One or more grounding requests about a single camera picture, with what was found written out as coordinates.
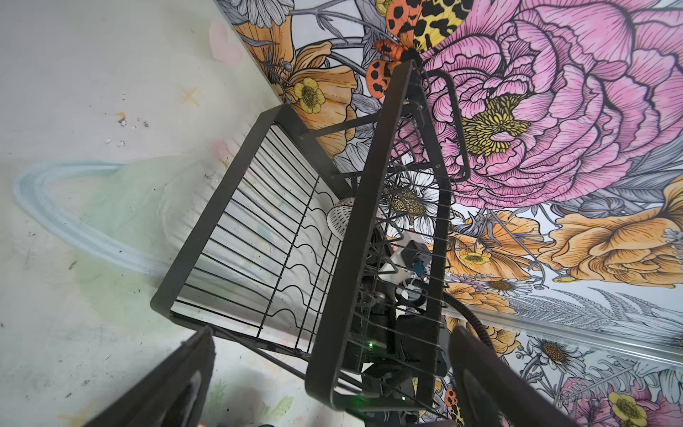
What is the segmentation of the white perforated strainer bowl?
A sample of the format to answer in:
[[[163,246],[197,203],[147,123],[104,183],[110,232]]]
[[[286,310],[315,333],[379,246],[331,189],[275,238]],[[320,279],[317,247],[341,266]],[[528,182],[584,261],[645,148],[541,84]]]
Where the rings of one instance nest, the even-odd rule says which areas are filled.
[[[327,213],[328,229],[339,240],[344,240],[345,233],[349,227],[354,200],[353,197],[339,200]]]

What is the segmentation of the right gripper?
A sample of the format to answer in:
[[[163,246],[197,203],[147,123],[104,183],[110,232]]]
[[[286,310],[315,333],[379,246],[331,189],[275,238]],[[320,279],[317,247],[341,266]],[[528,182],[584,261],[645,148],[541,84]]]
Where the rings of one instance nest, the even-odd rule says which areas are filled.
[[[448,371],[435,258],[422,233],[371,238],[341,363],[368,398],[428,406]]]

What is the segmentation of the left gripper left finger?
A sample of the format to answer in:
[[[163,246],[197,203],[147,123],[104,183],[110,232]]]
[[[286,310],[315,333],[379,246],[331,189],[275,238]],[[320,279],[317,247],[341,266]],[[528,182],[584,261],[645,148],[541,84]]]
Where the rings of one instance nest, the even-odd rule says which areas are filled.
[[[213,329],[204,327],[88,426],[198,426],[215,366]]]

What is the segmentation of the black wire dish rack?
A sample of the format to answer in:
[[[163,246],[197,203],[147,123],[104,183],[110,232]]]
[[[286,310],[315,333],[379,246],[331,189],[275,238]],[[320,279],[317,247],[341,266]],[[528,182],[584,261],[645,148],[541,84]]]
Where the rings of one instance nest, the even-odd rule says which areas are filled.
[[[422,233],[434,281],[446,288],[454,182],[428,94],[455,85],[441,70],[398,67],[389,98],[359,119],[364,158],[336,165],[289,105],[256,119],[185,238],[150,306],[175,324],[211,327],[304,380],[311,397],[359,417],[437,414],[428,406],[368,398],[341,369],[362,268],[373,234]],[[339,200],[354,205],[344,240],[327,226]]]

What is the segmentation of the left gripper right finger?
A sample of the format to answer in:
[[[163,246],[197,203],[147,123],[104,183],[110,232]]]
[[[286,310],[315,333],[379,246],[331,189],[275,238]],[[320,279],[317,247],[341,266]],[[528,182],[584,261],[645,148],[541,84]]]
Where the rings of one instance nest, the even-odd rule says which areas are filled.
[[[574,426],[575,423],[463,327],[450,334],[448,355],[466,426]]]

